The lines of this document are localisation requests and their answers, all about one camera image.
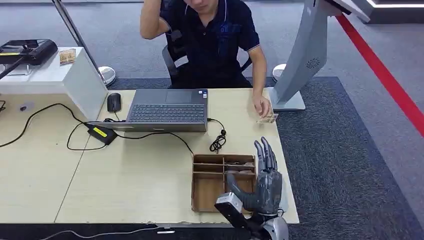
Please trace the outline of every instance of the banknote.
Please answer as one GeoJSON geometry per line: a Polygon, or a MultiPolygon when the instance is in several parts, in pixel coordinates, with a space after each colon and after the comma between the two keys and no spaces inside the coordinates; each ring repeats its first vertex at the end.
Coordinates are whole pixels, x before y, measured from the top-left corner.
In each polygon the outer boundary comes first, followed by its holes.
{"type": "Polygon", "coordinates": [[[76,49],[71,48],[68,50],[64,50],[59,52],[60,56],[60,65],[67,65],[67,64],[73,64],[75,62],[75,56],[76,56],[76,49]]]}
{"type": "Polygon", "coordinates": [[[257,120],[256,122],[258,124],[272,124],[273,122],[276,121],[277,118],[278,118],[278,113],[273,113],[269,116],[264,116],[259,118],[259,120],[257,120]]]}

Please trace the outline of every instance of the cardboard box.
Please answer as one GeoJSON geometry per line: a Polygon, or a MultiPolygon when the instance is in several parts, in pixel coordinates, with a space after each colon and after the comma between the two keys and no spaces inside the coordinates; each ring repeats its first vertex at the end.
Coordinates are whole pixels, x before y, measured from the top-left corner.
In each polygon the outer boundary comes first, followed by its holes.
{"type": "Polygon", "coordinates": [[[253,155],[194,155],[191,181],[191,209],[194,212],[218,212],[217,198],[226,192],[226,172],[230,171],[238,186],[252,193],[256,183],[256,163],[253,155]]]}

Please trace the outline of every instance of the robotic hand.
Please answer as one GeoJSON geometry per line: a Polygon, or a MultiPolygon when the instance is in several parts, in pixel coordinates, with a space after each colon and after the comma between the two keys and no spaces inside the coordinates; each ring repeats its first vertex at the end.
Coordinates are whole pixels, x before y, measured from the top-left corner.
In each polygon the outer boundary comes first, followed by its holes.
{"type": "Polygon", "coordinates": [[[263,148],[258,141],[254,142],[258,158],[258,175],[253,193],[244,192],[236,183],[232,174],[226,175],[231,192],[219,196],[215,207],[235,227],[246,228],[253,239],[288,240],[289,230],[286,221],[278,215],[282,197],[283,177],[277,170],[276,156],[262,137],[263,148]],[[246,219],[242,207],[252,212],[246,219]]]}

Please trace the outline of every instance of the man's arm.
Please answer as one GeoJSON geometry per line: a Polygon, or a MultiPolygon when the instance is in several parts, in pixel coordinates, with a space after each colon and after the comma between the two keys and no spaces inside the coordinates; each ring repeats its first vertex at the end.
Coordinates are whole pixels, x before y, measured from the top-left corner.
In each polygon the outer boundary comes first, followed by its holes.
{"type": "Polygon", "coordinates": [[[170,30],[170,26],[159,17],[161,0],[144,0],[140,17],[140,34],[144,39],[154,39],[170,30]]]}
{"type": "Polygon", "coordinates": [[[248,54],[253,66],[253,105],[258,114],[261,117],[265,117],[271,113],[270,101],[262,95],[267,79],[267,60],[259,45],[250,49],[248,54]]]}

